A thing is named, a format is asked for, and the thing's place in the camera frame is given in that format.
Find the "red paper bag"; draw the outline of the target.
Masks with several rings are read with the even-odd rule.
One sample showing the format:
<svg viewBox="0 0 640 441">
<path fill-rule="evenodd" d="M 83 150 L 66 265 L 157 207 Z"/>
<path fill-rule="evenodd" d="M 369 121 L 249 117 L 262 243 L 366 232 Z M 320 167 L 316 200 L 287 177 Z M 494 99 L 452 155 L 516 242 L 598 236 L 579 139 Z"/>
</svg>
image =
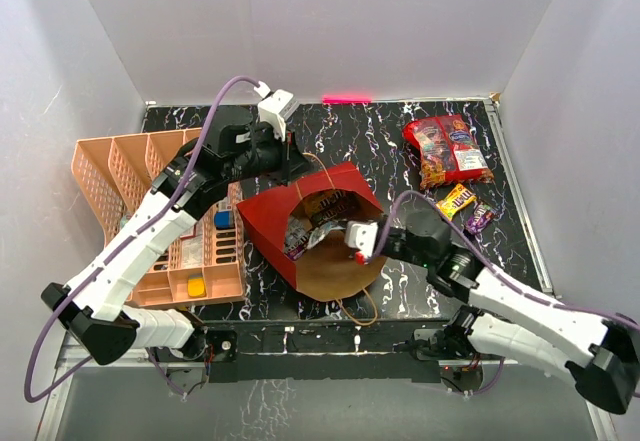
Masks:
<svg viewBox="0 0 640 441">
<path fill-rule="evenodd" d="M 331 167 L 321 165 L 315 173 L 287 186 L 273 187 L 241 201 L 239 215 L 253 250 L 294 294 L 315 303 L 333 303 L 348 319 L 367 326 L 380 317 L 371 285 L 386 263 L 384 256 L 367 265 L 357 264 L 343 231 L 331 232 L 296 261 L 283 252 L 288 218 L 302 220 L 312 231 L 315 226 L 305 215 L 302 201 L 312 193 L 332 189 L 351 192 L 358 201 L 358 209 L 346 216 L 349 221 L 376 220 L 382 214 L 367 180 L 356 165 L 345 161 Z"/>
</svg>

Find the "brown candy packet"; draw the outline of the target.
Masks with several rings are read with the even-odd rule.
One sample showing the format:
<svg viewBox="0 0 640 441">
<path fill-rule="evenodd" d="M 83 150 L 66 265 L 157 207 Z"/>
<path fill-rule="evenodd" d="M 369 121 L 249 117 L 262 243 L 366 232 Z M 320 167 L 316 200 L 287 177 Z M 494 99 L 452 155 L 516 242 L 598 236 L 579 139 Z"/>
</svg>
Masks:
<svg viewBox="0 0 640 441">
<path fill-rule="evenodd" d="M 303 199 L 302 205 L 305 215 L 314 226 L 344 218 L 359 207 L 353 193 L 339 189 L 312 193 Z"/>
</svg>

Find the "silver snack packet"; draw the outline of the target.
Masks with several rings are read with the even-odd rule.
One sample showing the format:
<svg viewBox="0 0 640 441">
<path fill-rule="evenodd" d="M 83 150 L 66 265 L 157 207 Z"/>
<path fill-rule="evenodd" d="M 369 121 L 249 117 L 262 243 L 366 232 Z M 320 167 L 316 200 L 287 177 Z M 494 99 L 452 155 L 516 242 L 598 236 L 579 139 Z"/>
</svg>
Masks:
<svg viewBox="0 0 640 441">
<path fill-rule="evenodd" d="M 346 229 L 346 225 L 347 225 L 346 221 L 331 220 L 316 227 L 314 230 L 311 231 L 311 234 L 309 235 L 306 249 L 307 250 L 313 249 L 315 246 L 319 245 L 333 231 L 344 231 Z"/>
</svg>

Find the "yellow candy packet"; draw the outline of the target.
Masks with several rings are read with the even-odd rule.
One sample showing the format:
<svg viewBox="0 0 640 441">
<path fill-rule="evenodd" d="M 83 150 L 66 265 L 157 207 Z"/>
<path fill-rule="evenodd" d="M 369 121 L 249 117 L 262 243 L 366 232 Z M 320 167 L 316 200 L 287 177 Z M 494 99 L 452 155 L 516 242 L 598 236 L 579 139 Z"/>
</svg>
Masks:
<svg viewBox="0 0 640 441">
<path fill-rule="evenodd" d="M 461 183 L 458 183 L 449 194 L 436 203 L 439 211 L 449 220 L 476 201 L 477 197 L 474 192 Z"/>
</svg>

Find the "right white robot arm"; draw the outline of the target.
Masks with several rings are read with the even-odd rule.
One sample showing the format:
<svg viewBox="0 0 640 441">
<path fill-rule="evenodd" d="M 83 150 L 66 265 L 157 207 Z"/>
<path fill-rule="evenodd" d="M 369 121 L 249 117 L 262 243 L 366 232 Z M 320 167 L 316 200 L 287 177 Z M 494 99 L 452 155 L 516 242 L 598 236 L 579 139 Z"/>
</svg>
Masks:
<svg viewBox="0 0 640 441">
<path fill-rule="evenodd" d="M 403 228 L 380 219 L 349 231 L 361 262 L 386 256 L 421 266 L 432 287 L 461 302 L 438 350 L 513 359 L 611 414 L 626 413 L 637 397 L 639 326 L 631 318 L 570 306 L 515 280 L 469 241 L 455 242 L 455 228 L 434 211 L 412 213 Z"/>
</svg>

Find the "purple candy packet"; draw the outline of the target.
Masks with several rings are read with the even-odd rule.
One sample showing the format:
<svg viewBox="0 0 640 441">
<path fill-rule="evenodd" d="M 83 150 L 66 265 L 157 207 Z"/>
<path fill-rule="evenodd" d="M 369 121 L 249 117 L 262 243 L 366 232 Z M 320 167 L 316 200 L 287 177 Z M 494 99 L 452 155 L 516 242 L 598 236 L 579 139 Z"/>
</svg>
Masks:
<svg viewBox="0 0 640 441">
<path fill-rule="evenodd" d="M 492 222 L 494 217 L 495 211 L 491 205 L 485 202 L 478 202 L 464 229 L 470 235 L 476 236 Z"/>
</svg>

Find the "large red snack bag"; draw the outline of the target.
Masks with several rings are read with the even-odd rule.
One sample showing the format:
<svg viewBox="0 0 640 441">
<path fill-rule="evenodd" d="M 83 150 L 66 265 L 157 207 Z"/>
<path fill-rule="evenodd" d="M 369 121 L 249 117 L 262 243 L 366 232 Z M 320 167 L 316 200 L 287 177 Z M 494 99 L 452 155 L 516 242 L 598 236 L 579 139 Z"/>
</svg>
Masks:
<svg viewBox="0 0 640 441">
<path fill-rule="evenodd" d="M 491 182 L 473 134 L 460 115 L 434 116 L 408 123 L 404 139 L 420 154 L 420 187 L 424 190 L 463 182 Z"/>
</svg>

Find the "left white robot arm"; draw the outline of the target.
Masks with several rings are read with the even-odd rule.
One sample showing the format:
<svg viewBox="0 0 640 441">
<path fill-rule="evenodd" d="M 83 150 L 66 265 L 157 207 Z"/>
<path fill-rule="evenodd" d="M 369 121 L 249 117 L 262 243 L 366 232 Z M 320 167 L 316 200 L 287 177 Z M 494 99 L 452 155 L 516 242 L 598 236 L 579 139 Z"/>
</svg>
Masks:
<svg viewBox="0 0 640 441">
<path fill-rule="evenodd" d="M 226 125 L 185 143 L 153 180 L 124 228 L 66 284 L 51 283 L 42 301 L 99 365 L 131 348 L 165 347 L 194 360 L 206 348 L 202 322 L 176 309 L 132 308 L 126 301 L 158 258 L 226 197 L 231 184 L 260 175 L 285 184 L 306 173 L 286 122 L 290 108 L 258 109 L 258 120 Z"/>
</svg>

